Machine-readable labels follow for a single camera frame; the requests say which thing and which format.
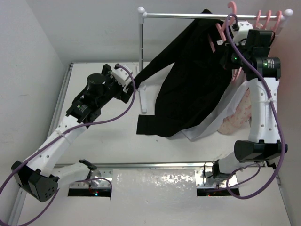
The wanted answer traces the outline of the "black shirt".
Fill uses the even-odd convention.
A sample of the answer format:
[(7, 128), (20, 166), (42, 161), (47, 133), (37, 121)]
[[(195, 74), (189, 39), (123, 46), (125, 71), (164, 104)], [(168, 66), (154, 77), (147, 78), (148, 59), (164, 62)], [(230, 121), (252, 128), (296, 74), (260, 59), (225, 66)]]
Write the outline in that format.
[(224, 45), (210, 46), (221, 37), (216, 19), (195, 19), (138, 75), (135, 84), (171, 66), (163, 81), (153, 115), (138, 117), (138, 135), (170, 137), (199, 125), (218, 105), (232, 79), (220, 64)]

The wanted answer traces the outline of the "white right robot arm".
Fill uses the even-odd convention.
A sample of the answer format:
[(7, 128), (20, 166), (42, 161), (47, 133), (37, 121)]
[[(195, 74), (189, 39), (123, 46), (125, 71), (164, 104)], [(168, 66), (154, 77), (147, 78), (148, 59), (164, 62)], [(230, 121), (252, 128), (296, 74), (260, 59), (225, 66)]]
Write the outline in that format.
[(245, 44), (237, 48), (247, 60), (240, 59), (227, 43), (222, 64), (226, 68), (242, 67), (251, 96), (251, 129), (247, 140), (238, 140), (234, 151), (217, 160), (212, 167), (214, 179), (226, 179), (237, 168), (250, 163), (260, 163), (279, 157), (281, 145), (277, 123), (270, 105), (277, 103), (277, 90), (281, 77), (281, 62), (278, 57), (269, 57), (273, 31), (251, 29)]

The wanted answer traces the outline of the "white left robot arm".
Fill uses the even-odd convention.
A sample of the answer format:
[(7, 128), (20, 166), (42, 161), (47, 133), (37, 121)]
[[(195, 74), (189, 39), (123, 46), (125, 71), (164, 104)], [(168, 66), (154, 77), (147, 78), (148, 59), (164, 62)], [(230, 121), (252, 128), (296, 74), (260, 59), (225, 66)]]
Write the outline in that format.
[(16, 161), (11, 169), (18, 185), (40, 202), (46, 202), (64, 185), (86, 181), (96, 166), (87, 160), (55, 168), (72, 143), (96, 124), (101, 109), (113, 98), (133, 103), (135, 82), (125, 65), (105, 64), (100, 73), (87, 77), (82, 91), (74, 98), (66, 115), (42, 146), (24, 162)]

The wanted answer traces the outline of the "white shirt on hanger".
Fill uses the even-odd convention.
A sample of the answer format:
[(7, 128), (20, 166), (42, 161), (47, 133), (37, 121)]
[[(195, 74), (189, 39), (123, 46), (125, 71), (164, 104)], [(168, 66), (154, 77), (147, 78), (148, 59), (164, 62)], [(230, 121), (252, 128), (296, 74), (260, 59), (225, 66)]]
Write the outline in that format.
[(218, 129), (217, 123), (213, 123), (216, 118), (216, 113), (217, 111), (214, 109), (199, 125), (189, 129), (184, 129), (182, 133), (187, 139), (194, 141), (216, 132)]

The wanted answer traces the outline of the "pink floral garment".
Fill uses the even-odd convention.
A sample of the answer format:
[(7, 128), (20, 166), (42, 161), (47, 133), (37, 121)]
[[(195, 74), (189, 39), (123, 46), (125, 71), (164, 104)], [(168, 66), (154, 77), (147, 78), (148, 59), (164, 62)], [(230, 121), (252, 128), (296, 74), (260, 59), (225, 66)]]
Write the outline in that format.
[(246, 76), (241, 68), (234, 69), (232, 82), (226, 88), (218, 106), (216, 118), (217, 131), (229, 135), (240, 129), (251, 118), (250, 90)]

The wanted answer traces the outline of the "white metal clothes rack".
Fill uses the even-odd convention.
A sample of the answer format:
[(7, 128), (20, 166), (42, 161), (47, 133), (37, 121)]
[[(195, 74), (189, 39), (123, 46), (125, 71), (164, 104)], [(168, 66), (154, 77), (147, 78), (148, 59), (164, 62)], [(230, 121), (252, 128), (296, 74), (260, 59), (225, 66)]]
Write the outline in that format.
[[(173, 18), (173, 19), (217, 19), (224, 20), (226, 18), (226, 14), (184, 14), (184, 13), (149, 13), (145, 10), (144, 7), (140, 6), (137, 8), (138, 12), (138, 34), (139, 34), (139, 69), (142, 70), (144, 68), (144, 22), (147, 18)], [(284, 26), (289, 21), (289, 18), (293, 15), (293, 11), (291, 9), (286, 9), (282, 11), (282, 19), (275, 34), (277, 37)], [(258, 11), (256, 15), (237, 15), (238, 19), (246, 20), (246, 21), (255, 21), (255, 25), (258, 24), (259, 21), (265, 21), (266, 14), (263, 15), (261, 11)], [(270, 21), (275, 22), (275, 15), (271, 15)], [(146, 85), (141, 83), (139, 86), (139, 95), (140, 95), (140, 105), (142, 114), (146, 114), (148, 112), (147, 107), (147, 98), (146, 98)]]

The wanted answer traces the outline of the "white foil cover sheet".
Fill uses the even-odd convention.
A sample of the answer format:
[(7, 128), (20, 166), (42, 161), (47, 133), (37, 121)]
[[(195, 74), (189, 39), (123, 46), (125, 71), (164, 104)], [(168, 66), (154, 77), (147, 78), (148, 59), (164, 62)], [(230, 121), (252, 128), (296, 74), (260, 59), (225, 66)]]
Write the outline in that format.
[(182, 201), (197, 196), (193, 169), (115, 169), (112, 198)]

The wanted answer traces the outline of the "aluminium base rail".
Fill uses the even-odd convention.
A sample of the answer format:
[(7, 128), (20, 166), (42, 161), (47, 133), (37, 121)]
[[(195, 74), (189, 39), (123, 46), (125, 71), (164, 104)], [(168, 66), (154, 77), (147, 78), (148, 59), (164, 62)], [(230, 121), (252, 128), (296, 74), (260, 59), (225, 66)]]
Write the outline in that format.
[[(113, 178), (114, 170), (194, 170), (199, 191), (209, 187), (201, 177), (202, 170), (210, 171), (214, 160), (228, 155), (235, 141), (246, 139), (250, 130), (245, 123), (230, 136), (215, 132), (196, 141), (189, 141), (183, 133), (170, 138), (140, 136), (135, 134), (138, 111), (139, 104), (135, 103), (121, 119), (87, 129), (63, 153), (55, 168), (89, 158), (108, 179)], [(78, 182), (71, 185), (75, 189), (87, 187)], [(109, 212), (120, 212), (125, 198), (114, 199), (113, 204)], [(231, 196), (191, 197), (182, 201), (149, 199), (141, 204), (132, 201), (120, 218), (137, 221), (134, 210), (141, 212), (147, 204), (152, 205), (152, 210), (142, 216), (144, 223), (155, 222), (154, 215), (160, 224), (170, 225), (177, 225), (181, 220), (186, 225), (287, 226), (290, 223), (276, 180), (265, 192), (244, 201)]]

